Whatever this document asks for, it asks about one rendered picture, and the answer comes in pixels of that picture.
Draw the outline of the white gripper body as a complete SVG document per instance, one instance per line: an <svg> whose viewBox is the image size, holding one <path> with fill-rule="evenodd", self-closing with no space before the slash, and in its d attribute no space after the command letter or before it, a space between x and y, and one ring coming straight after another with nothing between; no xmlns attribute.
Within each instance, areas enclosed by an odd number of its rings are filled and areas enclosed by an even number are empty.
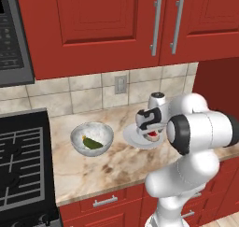
<svg viewBox="0 0 239 227"><path fill-rule="evenodd" d="M150 124L138 126L136 131L139 135L148 135L149 133L155 133L158 135L164 128L164 124Z"/></svg>

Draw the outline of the white round plate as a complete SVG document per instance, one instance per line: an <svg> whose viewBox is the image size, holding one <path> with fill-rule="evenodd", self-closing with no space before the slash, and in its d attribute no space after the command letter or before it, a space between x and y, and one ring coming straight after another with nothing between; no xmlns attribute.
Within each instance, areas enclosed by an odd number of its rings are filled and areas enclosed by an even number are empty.
<svg viewBox="0 0 239 227"><path fill-rule="evenodd" d="M156 136L139 134L135 123L128 125L123 131L124 140L132 147L138 149L155 149L165 140L163 132Z"/></svg>

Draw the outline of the glass bowl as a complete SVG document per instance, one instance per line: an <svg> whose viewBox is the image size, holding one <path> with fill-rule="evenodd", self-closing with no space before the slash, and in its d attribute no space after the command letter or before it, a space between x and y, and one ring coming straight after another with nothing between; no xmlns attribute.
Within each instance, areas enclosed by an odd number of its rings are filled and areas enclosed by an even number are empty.
<svg viewBox="0 0 239 227"><path fill-rule="evenodd" d="M87 136L92 140L101 143L99 149L89 149L82 141L82 136ZM111 146L114 139L112 128L101 122L85 122L76 127L70 135L71 144L75 150L87 157L96 157L105 153Z"/></svg>

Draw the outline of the red tall cupboard side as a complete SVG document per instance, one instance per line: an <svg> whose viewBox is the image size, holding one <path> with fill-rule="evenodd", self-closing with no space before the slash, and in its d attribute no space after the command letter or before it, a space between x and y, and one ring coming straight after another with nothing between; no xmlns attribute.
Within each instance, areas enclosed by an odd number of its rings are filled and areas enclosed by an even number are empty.
<svg viewBox="0 0 239 227"><path fill-rule="evenodd" d="M239 57L199 62L192 91L239 120Z"/></svg>

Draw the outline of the red drawer front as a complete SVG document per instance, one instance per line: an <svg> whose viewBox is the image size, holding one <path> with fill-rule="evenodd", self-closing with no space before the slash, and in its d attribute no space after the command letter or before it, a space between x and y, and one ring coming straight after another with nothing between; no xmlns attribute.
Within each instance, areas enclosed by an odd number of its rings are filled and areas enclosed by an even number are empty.
<svg viewBox="0 0 239 227"><path fill-rule="evenodd" d="M201 191L201 196L191 198L188 205L203 203L204 209L217 208L229 189L233 176L239 166L239 158L232 158L220 163L220 168Z"/></svg>
<svg viewBox="0 0 239 227"><path fill-rule="evenodd" d="M92 198L89 198L89 199L82 200L79 203L81 212L86 212L86 211L90 211L90 210L93 210L93 209L96 209L96 208L99 208L99 207L103 207L103 206L93 207L92 204L94 203L94 200L97 200L99 202L99 201L111 198L112 195L117 196L118 201L114 202L114 203L111 203L111 204L118 203L119 201L122 201L122 200L125 199L125 190L119 190L119 191L104 193L104 194L101 194L101 195L98 195L98 196L95 196L95 197L92 197Z"/></svg>

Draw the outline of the wide red cupboard door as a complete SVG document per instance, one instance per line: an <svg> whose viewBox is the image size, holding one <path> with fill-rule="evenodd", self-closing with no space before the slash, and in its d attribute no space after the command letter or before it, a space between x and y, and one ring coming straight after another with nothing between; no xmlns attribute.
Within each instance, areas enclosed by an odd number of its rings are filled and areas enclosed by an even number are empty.
<svg viewBox="0 0 239 227"><path fill-rule="evenodd" d="M152 67L155 0L19 0L35 78Z"/></svg>

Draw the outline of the narrow red cupboard door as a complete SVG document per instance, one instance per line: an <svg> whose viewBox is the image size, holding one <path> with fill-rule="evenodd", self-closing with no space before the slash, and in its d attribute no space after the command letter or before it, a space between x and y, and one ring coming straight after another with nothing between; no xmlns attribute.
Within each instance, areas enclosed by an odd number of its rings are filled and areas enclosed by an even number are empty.
<svg viewBox="0 0 239 227"><path fill-rule="evenodd" d="M239 0L184 0L172 54L178 0L165 0L159 64L239 57Z"/></svg>

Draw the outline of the black gas hob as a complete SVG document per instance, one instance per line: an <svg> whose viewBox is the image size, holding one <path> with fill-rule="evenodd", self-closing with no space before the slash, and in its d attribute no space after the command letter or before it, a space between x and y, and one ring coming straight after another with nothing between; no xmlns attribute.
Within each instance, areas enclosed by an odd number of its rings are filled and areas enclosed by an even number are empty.
<svg viewBox="0 0 239 227"><path fill-rule="evenodd" d="M0 227L63 227L45 108L0 115Z"/></svg>

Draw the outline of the grey microwave oven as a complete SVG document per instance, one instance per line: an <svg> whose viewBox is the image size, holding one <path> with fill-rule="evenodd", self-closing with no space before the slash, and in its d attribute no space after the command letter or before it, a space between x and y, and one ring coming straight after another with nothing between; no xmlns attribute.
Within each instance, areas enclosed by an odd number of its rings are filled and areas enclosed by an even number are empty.
<svg viewBox="0 0 239 227"><path fill-rule="evenodd" d="M18 0L0 0L0 88L35 83Z"/></svg>

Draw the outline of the grey wall socket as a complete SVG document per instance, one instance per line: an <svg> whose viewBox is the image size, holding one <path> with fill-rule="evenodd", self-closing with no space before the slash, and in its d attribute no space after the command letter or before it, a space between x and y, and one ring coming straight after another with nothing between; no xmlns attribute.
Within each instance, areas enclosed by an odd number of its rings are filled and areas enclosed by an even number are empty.
<svg viewBox="0 0 239 227"><path fill-rule="evenodd" d="M126 93L127 76L115 77L115 94Z"/></svg>

